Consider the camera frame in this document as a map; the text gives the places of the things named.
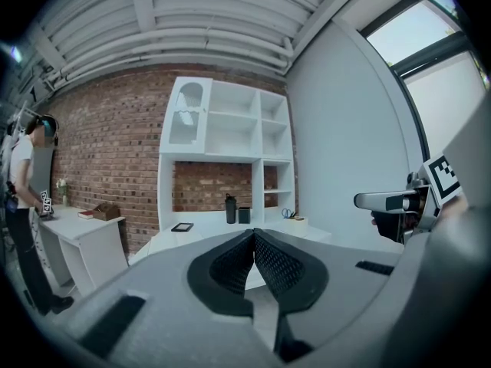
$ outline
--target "white ceiling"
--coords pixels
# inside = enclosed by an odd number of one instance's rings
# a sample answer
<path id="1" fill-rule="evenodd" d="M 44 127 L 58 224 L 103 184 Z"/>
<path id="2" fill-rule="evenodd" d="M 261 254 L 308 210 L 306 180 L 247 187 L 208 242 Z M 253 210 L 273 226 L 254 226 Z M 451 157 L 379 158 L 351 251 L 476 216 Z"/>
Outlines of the white ceiling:
<path id="1" fill-rule="evenodd" d="M 50 0 L 18 44 L 2 99 L 19 105 L 39 78 L 48 95 L 110 67 L 181 57 L 281 77 L 346 1 Z"/>

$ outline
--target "black pants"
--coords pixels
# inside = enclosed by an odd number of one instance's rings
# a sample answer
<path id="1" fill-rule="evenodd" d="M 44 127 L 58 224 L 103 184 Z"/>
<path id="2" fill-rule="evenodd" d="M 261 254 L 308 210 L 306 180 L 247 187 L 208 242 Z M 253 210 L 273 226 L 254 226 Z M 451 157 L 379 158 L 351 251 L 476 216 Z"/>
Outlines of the black pants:
<path id="1" fill-rule="evenodd" d="M 51 309 L 53 291 L 44 273 L 32 238 L 29 209 L 17 209 L 16 212 L 10 212 L 6 209 L 5 220 L 10 236 L 15 243 L 25 286 L 38 311 L 41 314 L 46 314 Z"/>

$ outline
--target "person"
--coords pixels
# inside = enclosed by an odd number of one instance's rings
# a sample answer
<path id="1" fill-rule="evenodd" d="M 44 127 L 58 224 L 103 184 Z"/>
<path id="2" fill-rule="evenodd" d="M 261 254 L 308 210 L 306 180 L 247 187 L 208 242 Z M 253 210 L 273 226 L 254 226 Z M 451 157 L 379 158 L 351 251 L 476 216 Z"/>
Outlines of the person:
<path id="1" fill-rule="evenodd" d="M 50 310 L 59 314 L 74 302 L 72 297 L 63 298 L 53 294 L 36 251 L 29 222 L 30 207 L 34 206 L 38 214 L 43 213 L 40 195 L 29 186 L 33 174 L 34 148 L 49 146 L 54 140 L 56 130 L 57 123 L 53 117 L 35 117 L 27 125 L 25 135 L 13 146 L 8 179 L 15 187 L 13 201 L 17 202 L 17 209 L 12 211 L 7 206 L 5 210 L 5 221 L 15 243 L 25 286 L 43 316 Z"/>

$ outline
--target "wooden box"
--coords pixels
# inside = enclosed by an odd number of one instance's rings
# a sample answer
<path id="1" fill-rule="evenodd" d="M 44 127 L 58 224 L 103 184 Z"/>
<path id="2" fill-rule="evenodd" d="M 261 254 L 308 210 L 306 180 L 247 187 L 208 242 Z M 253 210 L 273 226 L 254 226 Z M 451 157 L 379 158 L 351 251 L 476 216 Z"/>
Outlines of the wooden box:
<path id="1" fill-rule="evenodd" d="M 94 208 L 94 218 L 101 221 L 110 221 L 120 216 L 120 210 L 116 205 L 101 203 Z"/>

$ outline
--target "white t-shirt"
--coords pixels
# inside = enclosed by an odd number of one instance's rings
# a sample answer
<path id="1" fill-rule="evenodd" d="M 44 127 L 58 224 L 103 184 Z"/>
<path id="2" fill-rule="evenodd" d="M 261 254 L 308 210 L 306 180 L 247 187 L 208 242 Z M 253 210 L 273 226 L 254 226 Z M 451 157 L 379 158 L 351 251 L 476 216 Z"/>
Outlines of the white t-shirt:
<path id="1" fill-rule="evenodd" d="M 15 180 L 17 179 L 17 169 L 19 163 L 21 163 L 24 159 L 31 160 L 28 168 L 28 175 L 26 183 L 29 184 L 32 178 L 32 168 L 34 166 L 34 147 L 32 146 L 32 141 L 29 135 L 23 136 L 14 149 L 12 150 L 12 156 L 10 158 L 10 172 L 9 172 L 9 180 L 12 184 L 15 185 Z M 24 202 L 21 198 L 18 197 L 18 209 L 29 209 L 32 206 L 32 203 L 29 205 Z"/>

